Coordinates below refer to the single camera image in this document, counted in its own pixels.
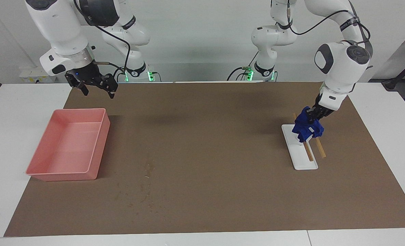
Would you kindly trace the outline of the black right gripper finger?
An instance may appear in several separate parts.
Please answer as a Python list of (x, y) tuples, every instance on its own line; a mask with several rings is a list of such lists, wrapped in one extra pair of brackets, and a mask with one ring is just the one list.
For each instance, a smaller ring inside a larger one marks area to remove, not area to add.
[(113, 75), (101, 76), (101, 87), (102, 90), (108, 93), (110, 99), (114, 99), (114, 95), (118, 89), (118, 83)]
[(71, 81), (71, 87), (80, 90), (84, 96), (89, 94), (89, 90), (87, 89), (86, 85), (82, 81), (73, 80)]

